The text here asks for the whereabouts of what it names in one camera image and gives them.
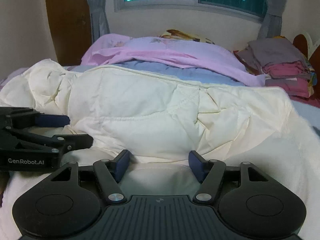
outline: folded clothes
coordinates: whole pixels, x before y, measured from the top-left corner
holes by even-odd
[[[248,42],[262,67],[301,61],[308,69],[304,55],[287,39],[267,38]]]
[[[247,46],[244,50],[235,51],[235,56],[240,59],[240,61],[244,61],[250,68],[253,68],[257,71],[257,74],[262,74],[262,67],[259,61],[255,58],[252,49]]]
[[[275,79],[294,77],[300,77],[306,80],[311,79],[311,74],[306,71],[301,61],[269,65],[263,67],[263,71]]]
[[[290,96],[299,96],[308,98],[308,81],[303,78],[290,78],[290,79],[266,79],[267,87],[281,87]]]
[[[312,86],[315,86],[318,82],[316,71],[308,60],[306,60],[306,62],[307,62],[308,68],[309,68],[309,72],[311,74],[311,79],[309,81],[309,84]]]

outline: blue bedsheet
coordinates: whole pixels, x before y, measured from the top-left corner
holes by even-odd
[[[163,75],[176,76],[182,80],[200,81],[202,83],[226,84],[230,86],[244,86],[243,83],[236,81],[233,78],[204,68],[177,68],[165,65],[163,63],[141,60],[126,61],[114,65],[134,70],[150,71]],[[92,66],[80,65],[73,68],[72,71],[84,72],[90,68],[92,68]]]

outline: wooden door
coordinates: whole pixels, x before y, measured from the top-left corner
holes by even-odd
[[[51,36],[62,66],[80,65],[91,45],[87,0],[45,0]]]

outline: white duvet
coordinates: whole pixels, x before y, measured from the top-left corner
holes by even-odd
[[[92,149],[70,152],[63,163],[92,165],[130,150],[133,164],[121,182],[126,195],[194,194],[190,150],[227,165],[251,161],[304,201],[299,236],[320,235],[320,141],[281,89],[184,82],[112,65],[76,73],[43,60],[1,90],[0,105],[66,114],[64,132],[94,138]],[[45,176],[12,175],[0,208],[1,240],[20,237],[12,205]]]

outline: wooden headboard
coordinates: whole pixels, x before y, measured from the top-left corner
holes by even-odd
[[[310,35],[307,32],[303,32],[294,38],[293,45],[306,56],[315,69],[318,83],[314,86],[315,93],[310,99],[320,99],[320,40],[313,44]]]

